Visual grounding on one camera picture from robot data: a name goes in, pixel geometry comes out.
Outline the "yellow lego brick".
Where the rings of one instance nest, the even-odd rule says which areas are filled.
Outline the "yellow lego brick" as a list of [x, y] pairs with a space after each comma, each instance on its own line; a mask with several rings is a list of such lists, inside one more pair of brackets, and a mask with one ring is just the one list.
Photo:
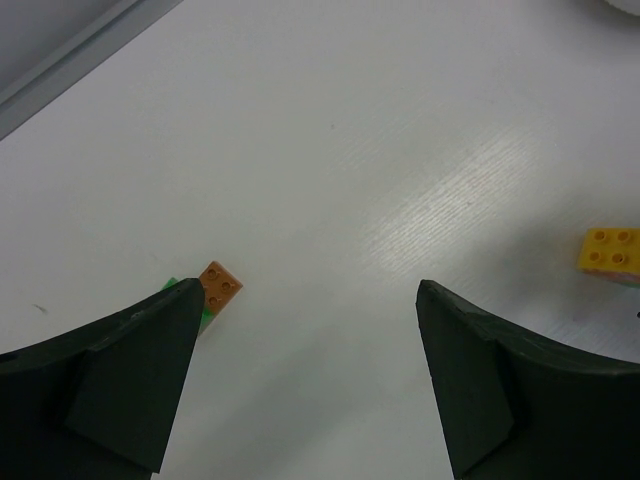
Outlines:
[[639, 229], [588, 229], [583, 237], [577, 267], [583, 271], [638, 275]]

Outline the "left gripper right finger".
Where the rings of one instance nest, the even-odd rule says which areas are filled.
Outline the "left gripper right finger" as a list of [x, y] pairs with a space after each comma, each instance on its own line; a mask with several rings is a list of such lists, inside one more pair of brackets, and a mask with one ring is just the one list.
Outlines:
[[639, 367], [486, 312], [439, 283], [416, 310], [457, 479], [635, 479]]

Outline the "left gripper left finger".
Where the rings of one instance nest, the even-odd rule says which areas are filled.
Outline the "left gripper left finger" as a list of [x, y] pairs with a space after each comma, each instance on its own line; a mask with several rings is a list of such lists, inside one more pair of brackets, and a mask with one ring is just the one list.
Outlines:
[[198, 336], [196, 278], [1, 356], [4, 479], [160, 471]]

